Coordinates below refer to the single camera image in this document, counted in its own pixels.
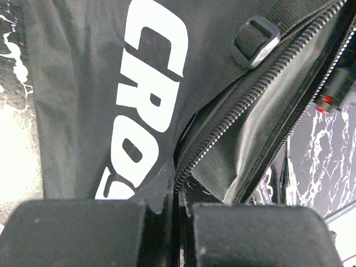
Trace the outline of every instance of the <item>black strap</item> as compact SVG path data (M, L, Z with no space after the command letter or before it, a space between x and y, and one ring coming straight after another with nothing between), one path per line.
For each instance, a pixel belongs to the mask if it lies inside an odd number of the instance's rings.
M289 38L291 31L298 26L304 27L320 11L335 3L336 0L278 0L268 14L265 16L270 22L279 27L283 43ZM248 24L241 29L235 39L235 45L246 56L251 58L254 53L269 39L268 35L258 27ZM225 62L225 68L216 83L217 89L228 87L242 75L247 73L247 70L231 57Z

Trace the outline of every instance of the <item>strap adjuster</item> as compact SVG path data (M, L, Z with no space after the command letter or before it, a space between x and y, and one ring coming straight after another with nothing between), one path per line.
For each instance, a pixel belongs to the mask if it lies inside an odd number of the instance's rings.
M238 38L241 37L244 37L244 39L247 41L252 41L253 37L249 36L248 31L248 28L251 29L251 26L257 29L257 31L254 31L254 34L258 33L258 35L264 39L267 39L267 41L262 43L253 43L253 46L258 49L256 51L252 51L252 57L248 57L246 53L243 53L242 49L236 45L236 43L239 41ZM280 39L280 30L275 24L264 17L253 16L249 18L239 29L239 32L234 39L233 58L245 70L251 70L257 67L270 54L270 52L272 52L272 50L280 42Z

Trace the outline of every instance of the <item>zipper teeth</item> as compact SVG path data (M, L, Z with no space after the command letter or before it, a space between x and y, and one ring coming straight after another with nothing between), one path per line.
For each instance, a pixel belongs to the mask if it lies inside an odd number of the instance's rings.
M318 89L316 90L315 94L313 95L313 97L310 100L310 103L307 105L307 107L305 108L305 110L303 110L303 112L301 113L301 115L299 116L299 118L297 119L297 121L295 122L295 124L293 125L293 127L291 128L291 130L288 132L287 136L283 139L283 141L280 144L280 147L277 149L277 153L275 154L275 156L273 157L273 159L271 160L271 162L269 163L269 165L267 166L261 180L258 182L255 190L253 191L253 193L256 191L256 189L258 188L258 186L260 186L260 184L262 183L262 181L264 181L265 177L266 177L266 172L268 170L268 168L270 168L272 166L272 164L274 163L275 159L277 158L279 152L282 150L282 147L284 146L284 144L286 143L288 137L292 134L292 132L294 131L294 129L297 127L298 123L301 121L301 119L303 118L303 116L306 113L306 110L309 108L310 104L315 100L315 98L318 96L319 92L321 91L321 89L324 87L326 81L328 80L330 74L333 72L336 64L338 63L339 59L341 58L342 54L344 53L344 51L346 50L346 48L348 47L350 40L352 39L352 37L355 35L356 32L356 23L352 26L351 32L347 35L347 37L344 39L343 43L341 44L341 47L339 49L339 51L337 52L337 56L336 58L333 60L333 63L330 65L327 74L324 76L322 82L320 83L320 85L318 86ZM250 197L248 197L248 199L246 200L246 202L251 200L251 197L253 195L253 193L251 194Z
M184 181L191 175L191 170L204 155L215 145L229 127L250 107L255 100L271 85L285 67L297 56L304 46L320 31L320 29L344 6L347 0L341 0L329 7L293 42L287 51L278 59L273 67L259 82L240 100L239 103L223 118L220 125L204 141L191 160L184 166L175 181L175 191L179 191Z

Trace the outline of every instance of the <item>table surface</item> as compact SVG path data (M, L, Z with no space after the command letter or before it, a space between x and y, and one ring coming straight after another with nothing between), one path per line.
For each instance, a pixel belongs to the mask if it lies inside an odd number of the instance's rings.
M42 198L36 112L21 9L0 0L0 224ZM356 107L322 115L311 105L291 137L298 204L325 216L356 200Z

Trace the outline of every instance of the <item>bag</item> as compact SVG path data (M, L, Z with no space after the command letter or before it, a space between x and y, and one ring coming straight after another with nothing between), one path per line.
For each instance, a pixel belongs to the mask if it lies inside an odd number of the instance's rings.
M128 199L175 177L231 204L323 88L355 3L28 0L25 13L46 198Z

